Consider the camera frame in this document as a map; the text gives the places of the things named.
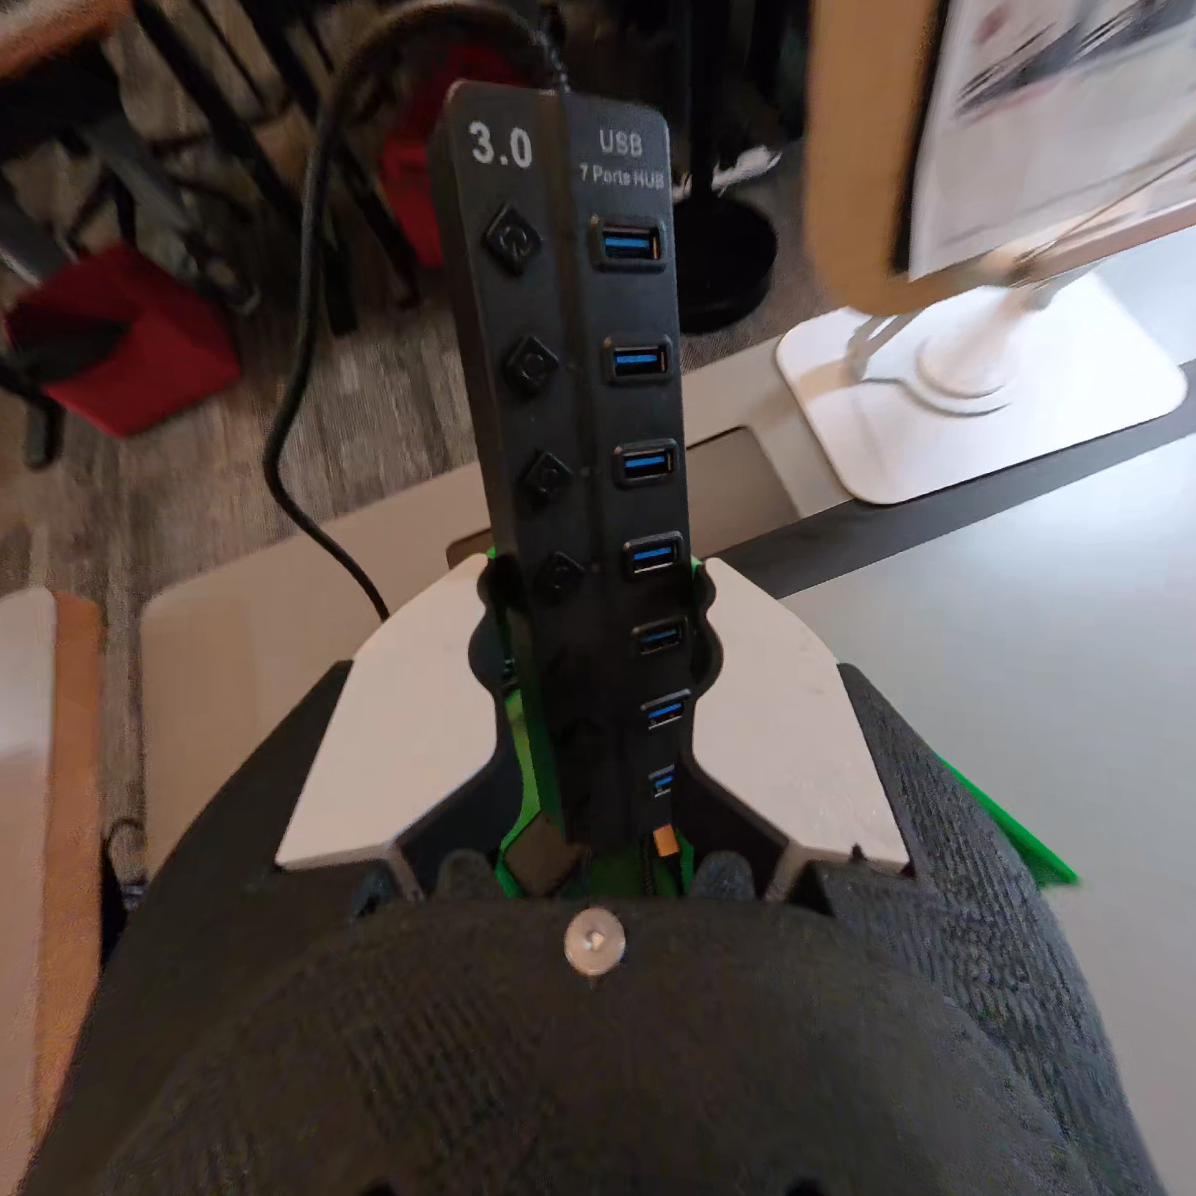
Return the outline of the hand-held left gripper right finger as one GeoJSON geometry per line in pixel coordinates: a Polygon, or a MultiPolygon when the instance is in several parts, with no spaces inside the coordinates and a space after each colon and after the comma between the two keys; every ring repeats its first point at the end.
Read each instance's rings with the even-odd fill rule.
{"type": "Polygon", "coordinates": [[[687,815],[692,843],[748,860],[764,899],[788,897],[809,863],[902,874],[903,830],[833,652],[728,563],[705,561],[695,580],[715,675],[694,711],[692,759],[712,798],[687,815]]]}

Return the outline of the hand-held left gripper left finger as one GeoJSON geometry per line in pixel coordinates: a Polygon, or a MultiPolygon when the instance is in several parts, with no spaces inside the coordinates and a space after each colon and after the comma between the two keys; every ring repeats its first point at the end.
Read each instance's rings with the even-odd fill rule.
{"type": "Polygon", "coordinates": [[[422,887],[458,849],[499,850],[524,782],[507,651],[473,554],[355,654],[275,863],[287,873],[401,854],[422,887]]]}

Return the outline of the green plastic bin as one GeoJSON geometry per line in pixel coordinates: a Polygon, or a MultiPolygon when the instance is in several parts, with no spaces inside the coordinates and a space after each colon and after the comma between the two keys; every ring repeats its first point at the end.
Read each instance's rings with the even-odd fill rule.
{"type": "MultiPolygon", "coordinates": [[[[505,615],[499,615],[500,644],[503,648],[503,699],[506,702],[506,712],[509,723],[512,725],[519,765],[523,778],[523,806],[513,829],[503,839],[503,843],[493,854],[496,876],[506,896],[523,899],[532,894],[532,890],[524,887],[519,877],[512,873],[507,864],[507,853],[526,830],[542,816],[542,800],[537,793],[534,780],[534,770],[532,766],[532,756],[529,748],[529,733],[524,725],[523,708],[520,705],[519,692],[519,672],[512,649],[512,638],[507,630],[505,615]]],[[[1067,864],[1057,853],[1027,830],[1013,815],[1006,812],[997,802],[990,799],[979,786],[969,780],[959,769],[956,769],[946,759],[940,763],[950,772],[954,780],[962,785],[966,792],[986,810],[994,825],[1026,863],[1037,889],[1047,887],[1070,887],[1081,883],[1075,870],[1067,864]]],[[[661,896],[682,896],[691,890],[694,883],[694,873],[697,869],[697,856],[694,845],[681,833],[677,832],[674,843],[678,846],[671,856],[663,856],[658,847],[650,847],[641,843],[633,854],[633,862],[641,864],[641,879],[633,879],[634,893],[657,893],[661,896]]]]}

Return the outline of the long wooden table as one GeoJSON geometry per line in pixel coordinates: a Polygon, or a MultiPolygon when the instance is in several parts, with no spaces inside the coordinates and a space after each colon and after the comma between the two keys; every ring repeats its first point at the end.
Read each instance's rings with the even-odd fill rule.
{"type": "Polygon", "coordinates": [[[99,608],[2,602],[2,1148],[16,1190],[63,1095],[100,975],[99,608]]]}

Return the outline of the instruction sheet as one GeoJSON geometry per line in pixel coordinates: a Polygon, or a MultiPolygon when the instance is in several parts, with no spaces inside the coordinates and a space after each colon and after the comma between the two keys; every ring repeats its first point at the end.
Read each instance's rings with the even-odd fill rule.
{"type": "Polygon", "coordinates": [[[1194,2],[944,3],[910,278],[1192,202],[1194,121],[1194,2]]]}

